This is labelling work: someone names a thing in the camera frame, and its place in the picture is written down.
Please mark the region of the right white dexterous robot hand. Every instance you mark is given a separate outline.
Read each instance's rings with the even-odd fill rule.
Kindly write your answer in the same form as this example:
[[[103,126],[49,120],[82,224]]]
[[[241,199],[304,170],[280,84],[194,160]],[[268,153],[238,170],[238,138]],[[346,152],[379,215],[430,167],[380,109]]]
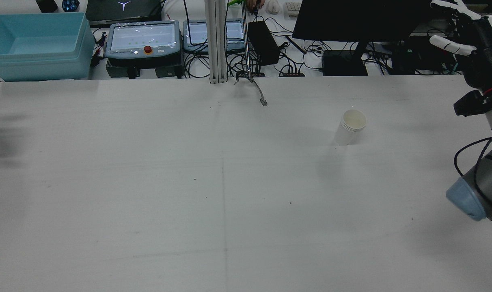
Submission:
[[[471,11],[461,0],[432,0],[430,7],[456,17],[462,43],[434,35],[430,44],[454,55],[463,56],[467,84],[483,95],[492,92],[492,15]]]

